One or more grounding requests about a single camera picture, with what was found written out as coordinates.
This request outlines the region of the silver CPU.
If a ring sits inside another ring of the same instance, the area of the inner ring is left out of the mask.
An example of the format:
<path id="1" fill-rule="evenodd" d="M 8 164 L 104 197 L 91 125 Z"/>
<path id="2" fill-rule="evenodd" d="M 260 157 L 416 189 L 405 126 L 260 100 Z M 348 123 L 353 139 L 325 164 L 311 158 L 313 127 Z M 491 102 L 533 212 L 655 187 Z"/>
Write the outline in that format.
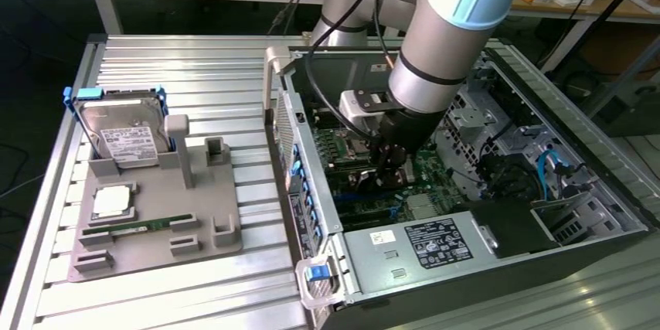
<path id="1" fill-rule="evenodd" d="M 131 188 L 125 185 L 99 189 L 93 197 L 93 218 L 100 219 L 127 214 L 129 199 Z"/>

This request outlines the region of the black stand pole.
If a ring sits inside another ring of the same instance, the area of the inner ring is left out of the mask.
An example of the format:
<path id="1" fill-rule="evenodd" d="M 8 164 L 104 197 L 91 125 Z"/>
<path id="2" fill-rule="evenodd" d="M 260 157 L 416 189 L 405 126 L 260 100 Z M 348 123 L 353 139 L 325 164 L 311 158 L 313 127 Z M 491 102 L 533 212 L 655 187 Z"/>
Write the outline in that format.
<path id="1" fill-rule="evenodd" d="M 580 56 L 591 67 L 589 75 L 611 82 L 595 88 L 585 101 L 584 109 L 591 117 L 605 108 L 617 89 L 635 79 L 647 63 L 644 52 L 655 32 L 639 23 L 636 16 L 641 12 L 629 0 L 612 0 L 584 34 Z"/>

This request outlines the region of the green RAM stick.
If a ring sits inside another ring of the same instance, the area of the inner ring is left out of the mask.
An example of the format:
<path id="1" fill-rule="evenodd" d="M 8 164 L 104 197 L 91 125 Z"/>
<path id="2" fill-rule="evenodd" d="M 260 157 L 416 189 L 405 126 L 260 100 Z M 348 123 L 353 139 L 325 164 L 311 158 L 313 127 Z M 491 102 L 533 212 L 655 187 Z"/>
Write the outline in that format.
<path id="1" fill-rule="evenodd" d="M 129 223 L 113 224 L 109 226 L 97 226 L 84 229 L 83 236 L 92 236 L 100 233 L 108 233 L 111 236 L 131 235 L 136 233 L 153 232 L 167 230 L 175 222 L 181 222 L 193 218 L 192 214 L 181 214 L 159 219 L 148 219 L 144 221 L 133 221 Z"/>

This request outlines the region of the green motherboard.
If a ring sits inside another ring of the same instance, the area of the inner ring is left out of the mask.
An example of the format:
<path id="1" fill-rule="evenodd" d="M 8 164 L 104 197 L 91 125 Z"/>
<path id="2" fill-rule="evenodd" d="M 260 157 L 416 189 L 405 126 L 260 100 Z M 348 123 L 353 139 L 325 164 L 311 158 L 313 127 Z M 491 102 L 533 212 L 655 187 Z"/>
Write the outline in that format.
<path id="1" fill-rule="evenodd" d="M 361 156 L 343 155 L 335 142 L 335 132 L 347 128 L 327 109 L 312 110 L 312 118 L 312 136 L 344 231 L 365 230 L 416 220 L 407 205 L 411 195 L 427 193 L 441 209 L 440 216 L 449 214 L 467 201 L 432 142 L 404 165 L 409 172 L 408 185 L 384 192 L 356 193 L 349 188 L 348 176 L 376 168 L 368 158 L 369 152 Z"/>

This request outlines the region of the metal disk bay cage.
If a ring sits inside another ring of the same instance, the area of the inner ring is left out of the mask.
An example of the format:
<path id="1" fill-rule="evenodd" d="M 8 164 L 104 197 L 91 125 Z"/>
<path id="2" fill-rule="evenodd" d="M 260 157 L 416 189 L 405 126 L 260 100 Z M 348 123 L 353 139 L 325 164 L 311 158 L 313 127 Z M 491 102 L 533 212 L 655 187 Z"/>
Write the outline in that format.
<path id="1" fill-rule="evenodd" d="M 453 158 L 465 166 L 475 166 L 480 155 L 499 152 L 497 143 L 484 145 L 505 127 L 509 116 L 491 96 L 488 90 L 476 83 L 464 84 L 457 92 L 435 137 L 443 159 Z"/>

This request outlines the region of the blue disk caddy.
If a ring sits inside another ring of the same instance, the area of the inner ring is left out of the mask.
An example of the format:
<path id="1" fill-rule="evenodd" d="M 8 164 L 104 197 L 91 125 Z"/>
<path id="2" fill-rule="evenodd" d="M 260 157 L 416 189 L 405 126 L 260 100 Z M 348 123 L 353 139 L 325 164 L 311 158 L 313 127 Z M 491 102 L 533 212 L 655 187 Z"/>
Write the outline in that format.
<path id="1" fill-rule="evenodd" d="M 171 150 L 164 131 L 168 115 L 167 92 L 155 86 L 143 90 L 105 90 L 101 87 L 63 91 L 63 103 L 80 122 L 100 158 L 112 156 L 115 145 L 108 145 L 104 134 L 119 134 L 121 139 L 148 132 L 155 152 Z"/>

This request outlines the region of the black open PC case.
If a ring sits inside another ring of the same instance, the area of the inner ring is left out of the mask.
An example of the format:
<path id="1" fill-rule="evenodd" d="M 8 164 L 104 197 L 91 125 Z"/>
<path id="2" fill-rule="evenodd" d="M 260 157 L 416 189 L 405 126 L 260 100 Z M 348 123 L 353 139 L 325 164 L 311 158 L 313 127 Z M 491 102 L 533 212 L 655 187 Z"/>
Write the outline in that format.
<path id="1" fill-rule="evenodd" d="M 504 135 L 499 152 L 480 155 L 475 166 L 443 159 L 435 141 L 439 127 L 421 148 L 435 143 L 467 196 L 449 214 L 471 213 L 469 204 L 480 200 L 527 201 L 560 247 L 499 258 L 495 267 L 443 282 L 363 294 L 344 240 L 349 232 L 312 136 L 312 110 L 332 114 L 325 102 L 337 101 L 345 90 L 383 91 L 389 69 L 375 48 L 288 47 L 295 58 L 288 71 L 264 78 L 265 86 L 276 89 L 267 138 L 284 225 L 295 266 L 320 254 L 332 256 L 344 294 L 328 307 L 303 307 L 313 330 L 388 328 L 452 311 L 561 280 L 660 233 L 660 181 L 628 159 L 519 51 L 491 42 L 459 90 L 476 83 L 509 116 L 483 145 Z"/>

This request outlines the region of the black air shroud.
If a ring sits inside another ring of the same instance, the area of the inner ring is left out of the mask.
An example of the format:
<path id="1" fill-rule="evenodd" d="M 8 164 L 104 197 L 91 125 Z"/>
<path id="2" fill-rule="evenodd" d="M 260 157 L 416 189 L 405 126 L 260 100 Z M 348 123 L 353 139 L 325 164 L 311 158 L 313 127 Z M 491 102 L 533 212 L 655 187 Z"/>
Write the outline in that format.
<path id="1" fill-rule="evenodd" d="M 497 258 L 537 253 L 560 247 L 532 212 L 531 204 L 519 199 L 480 200 L 469 204 L 479 227 L 493 238 Z"/>

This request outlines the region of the wooden desk with grey legs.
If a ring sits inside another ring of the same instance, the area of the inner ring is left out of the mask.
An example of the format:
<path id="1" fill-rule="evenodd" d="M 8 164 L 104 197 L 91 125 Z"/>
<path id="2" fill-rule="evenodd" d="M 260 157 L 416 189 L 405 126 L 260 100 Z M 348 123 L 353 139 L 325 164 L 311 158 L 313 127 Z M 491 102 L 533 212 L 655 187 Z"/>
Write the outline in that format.
<path id="1" fill-rule="evenodd" d="M 557 64 L 577 44 L 580 38 L 587 33 L 588 28 L 596 22 L 600 14 L 605 12 L 612 1 L 613 0 L 593 0 L 591 5 L 561 7 L 555 2 L 529 4 L 523 0 L 513 0 L 511 14 L 515 16 L 571 19 L 576 22 L 568 29 L 565 39 L 559 43 L 556 50 L 549 53 L 548 59 L 541 63 L 540 70 L 544 73 L 556 68 Z M 608 16 L 608 21 L 660 25 L 660 15 L 648 12 L 648 10 L 636 5 L 631 0 L 623 0 L 612 14 Z"/>

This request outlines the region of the silver chipset heat sink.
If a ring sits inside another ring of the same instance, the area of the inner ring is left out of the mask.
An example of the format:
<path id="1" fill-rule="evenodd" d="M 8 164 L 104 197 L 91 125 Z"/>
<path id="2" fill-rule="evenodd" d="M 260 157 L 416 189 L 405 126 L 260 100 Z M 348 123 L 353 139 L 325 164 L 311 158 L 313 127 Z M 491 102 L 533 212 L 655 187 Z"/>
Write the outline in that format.
<path id="1" fill-rule="evenodd" d="M 407 205 L 413 219 L 427 219 L 441 214 L 441 209 L 427 193 L 411 195 L 407 199 Z"/>

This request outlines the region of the dark floor cabinet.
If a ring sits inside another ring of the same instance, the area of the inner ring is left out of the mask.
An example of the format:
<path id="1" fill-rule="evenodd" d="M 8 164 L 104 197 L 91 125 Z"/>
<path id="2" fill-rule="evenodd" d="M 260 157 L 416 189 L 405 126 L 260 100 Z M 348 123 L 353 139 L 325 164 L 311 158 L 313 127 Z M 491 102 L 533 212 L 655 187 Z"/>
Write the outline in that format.
<path id="1" fill-rule="evenodd" d="M 611 138 L 660 134 L 660 83 L 628 83 L 592 121 Z"/>

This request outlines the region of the grey power supply unit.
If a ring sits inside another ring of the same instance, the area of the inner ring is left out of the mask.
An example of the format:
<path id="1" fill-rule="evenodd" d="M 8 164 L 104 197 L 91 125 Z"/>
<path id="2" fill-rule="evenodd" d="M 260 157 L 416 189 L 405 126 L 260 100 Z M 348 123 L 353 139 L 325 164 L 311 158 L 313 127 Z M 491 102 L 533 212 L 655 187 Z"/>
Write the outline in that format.
<path id="1" fill-rule="evenodd" d="M 469 212 L 344 235 L 363 294 L 389 294 L 495 267 Z"/>

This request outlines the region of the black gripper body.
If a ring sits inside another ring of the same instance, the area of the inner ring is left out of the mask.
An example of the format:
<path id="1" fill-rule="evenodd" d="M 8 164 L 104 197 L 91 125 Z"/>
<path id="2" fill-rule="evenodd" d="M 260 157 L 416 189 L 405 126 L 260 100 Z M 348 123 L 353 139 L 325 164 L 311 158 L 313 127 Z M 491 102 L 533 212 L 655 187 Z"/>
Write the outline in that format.
<path id="1" fill-rule="evenodd" d="M 380 137 L 391 146 L 399 146 L 407 151 L 417 151 L 429 140 L 444 111 L 423 114 L 408 109 L 387 111 L 380 121 Z"/>

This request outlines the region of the CPU socket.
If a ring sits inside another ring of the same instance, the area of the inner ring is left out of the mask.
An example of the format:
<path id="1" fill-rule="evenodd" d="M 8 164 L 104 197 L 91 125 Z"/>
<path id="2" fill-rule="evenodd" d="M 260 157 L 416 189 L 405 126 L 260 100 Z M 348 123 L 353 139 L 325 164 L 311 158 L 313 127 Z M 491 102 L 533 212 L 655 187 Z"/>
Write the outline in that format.
<path id="1" fill-rule="evenodd" d="M 348 129 L 339 129 L 335 132 L 335 142 L 340 153 L 345 156 L 361 156 L 371 150 L 371 142 Z"/>

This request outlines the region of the silver hard disk drive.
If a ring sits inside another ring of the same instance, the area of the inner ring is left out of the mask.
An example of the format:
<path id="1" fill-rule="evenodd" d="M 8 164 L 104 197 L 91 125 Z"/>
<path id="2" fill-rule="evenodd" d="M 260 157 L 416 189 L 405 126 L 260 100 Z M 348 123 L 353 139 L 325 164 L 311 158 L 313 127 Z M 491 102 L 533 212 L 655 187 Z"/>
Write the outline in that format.
<path id="1" fill-rule="evenodd" d="M 100 158 L 119 168 L 157 164 L 157 155 L 171 148 L 157 98 L 83 100 L 75 109 Z"/>

